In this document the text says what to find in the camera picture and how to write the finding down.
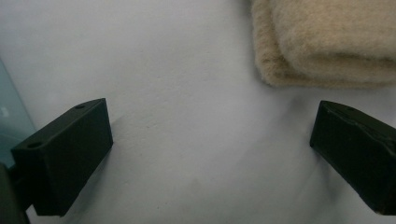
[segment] glass panel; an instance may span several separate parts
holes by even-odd
[[[35,132],[6,68],[0,61],[0,162],[10,167],[10,150]]]

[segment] screw hole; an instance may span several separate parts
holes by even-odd
[[[32,143],[32,144],[27,145],[27,147],[29,147],[29,148],[35,148],[35,147],[40,147],[41,145],[43,145],[42,142],[35,142],[35,143]]]

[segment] folded towel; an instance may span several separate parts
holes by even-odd
[[[253,0],[256,64],[273,86],[396,83],[395,0]]]

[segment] white surface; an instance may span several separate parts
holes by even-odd
[[[249,1],[1,1],[0,56],[38,128],[109,106],[111,153],[65,217],[32,223],[396,220],[308,145],[319,100],[396,126],[396,90],[262,84]]]

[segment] fleece cloth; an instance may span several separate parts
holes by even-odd
[[[256,64],[273,86],[396,83],[395,0],[252,0]]]

